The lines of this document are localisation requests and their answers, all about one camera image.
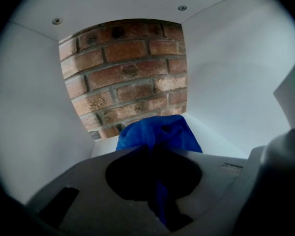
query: white ceiling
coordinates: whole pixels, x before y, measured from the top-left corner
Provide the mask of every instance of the white ceiling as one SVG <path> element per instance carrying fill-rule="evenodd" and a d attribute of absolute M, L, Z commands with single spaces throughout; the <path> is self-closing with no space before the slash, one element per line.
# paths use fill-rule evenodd
<path fill-rule="evenodd" d="M 148 18 L 182 23 L 199 11 L 223 0 L 25 0 L 10 19 L 12 22 L 61 40 L 100 23 Z M 178 6 L 187 5 L 186 11 Z M 52 25 L 55 17 L 61 25 Z"/>

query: brick wall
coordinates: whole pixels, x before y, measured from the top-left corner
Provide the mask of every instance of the brick wall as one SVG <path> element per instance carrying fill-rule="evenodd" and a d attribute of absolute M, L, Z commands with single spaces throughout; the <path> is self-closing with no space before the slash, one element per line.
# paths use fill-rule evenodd
<path fill-rule="evenodd" d="M 73 106 L 95 140 L 150 116 L 186 111 L 187 65 L 181 25 L 113 21 L 60 42 Z"/>

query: blue cloth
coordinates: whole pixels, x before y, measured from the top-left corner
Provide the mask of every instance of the blue cloth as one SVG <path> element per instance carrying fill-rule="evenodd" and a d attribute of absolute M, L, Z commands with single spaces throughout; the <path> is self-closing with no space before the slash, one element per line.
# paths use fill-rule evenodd
<path fill-rule="evenodd" d="M 149 117 L 127 126 L 119 135 L 116 150 L 138 145 L 176 147 L 202 152 L 195 136 L 180 115 Z"/>
<path fill-rule="evenodd" d="M 181 214 L 179 212 L 174 195 L 173 193 L 168 192 L 169 190 L 166 187 L 166 184 L 163 183 L 161 180 L 162 176 L 158 176 L 157 174 L 155 175 L 155 165 L 164 165 L 162 167 L 165 171 L 167 171 L 168 164 L 173 164 L 174 162 L 174 154 L 171 154 L 171 152 L 167 154 L 168 162 L 166 162 L 166 159 L 164 161 L 162 159 L 159 159 L 157 155 L 153 154 L 164 154 L 165 152 L 159 150 L 157 152 L 154 151 L 153 148 L 154 146 L 161 146 L 162 148 L 175 147 L 202 153 L 201 147 L 198 144 L 193 133 L 191 132 L 190 128 L 188 127 L 185 119 L 180 115 L 166 117 L 149 117 L 127 126 L 119 136 L 117 150 L 139 145 L 148 146 L 148 153 L 150 154 L 150 156 L 148 156 L 145 160 L 144 164 L 151 165 L 151 168 L 147 168 L 144 174 L 141 173 L 142 175 L 145 175 L 146 171 L 149 171 L 150 174 L 147 178 L 148 180 L 144 177 L 142 178 L 142 181 L 147 182 L 147 186 L 151 186 L 151 189 L 147 190 L 147 192 L 154 193 L 148 198 L 148 206 L 151 210 L 153 210 L 155 215 L 159 217 L 162 223 L 165 224 L 170 231 L 178 230 L 192 222 L 192 219 L 189 218 L 187 215 Z M 126 155 L 126 157 L 128 159 L 138 158 L 138 153 L 141 153 L 141 155 L 143 155 L 142 151 L 133 151 L 132 153 Z M 183 167 L 183 159 L 187 160 L 185 158 L 181 158 L 178 160 L 178 162 L 181 162 L 182 166 L 178 166 L 178 168 L 180 168 L 181 170 L 184 169 L 184 173 L 180 173 L 180 175 L 184 176 L 185 174 L 185 176 L 188 176 L 187 169 L 189 169 L 190 167 Z M 140 162 L 139 159 L 135 159 L 135 162 L 133 163 L 134 164 L 130 163 L 129 165 L 136 165 L 141 163 L 140 167 L 143 167 L 142 162 Z M 135 172 L 131 171 L 129 177 L 132 177 L 132 174 L 140 174 L 139 172 L 140 170 L 136 170 Z M 191 181 L 192 177 L 194 176 L 189 175 L 186 178 Z M 192 189 L 199 183 L 200 178 L 201 175 L 197 176 L 197 174 L 195 174 L 195 179 L 197 180 L 194 186 L 191 184 Z M 120 185 L 123 185 L 123 181 L 124 180 L 121 179 L 118 181 L 118 183 Z"/>

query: screw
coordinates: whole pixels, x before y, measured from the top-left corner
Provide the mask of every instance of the screw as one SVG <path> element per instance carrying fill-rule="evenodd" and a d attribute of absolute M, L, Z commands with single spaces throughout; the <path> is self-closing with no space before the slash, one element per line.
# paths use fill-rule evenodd
<path fill-rule="evenodd" d="M 62 18 L 54 18 L 52 22 L 54 25 L 60 25 L 62 23 Z"/>
<path fill-rule="evenodd" d="M 186 10 L 187 6 L 186 5 L 181 5 L 178 7 L 178 10 Z"/>

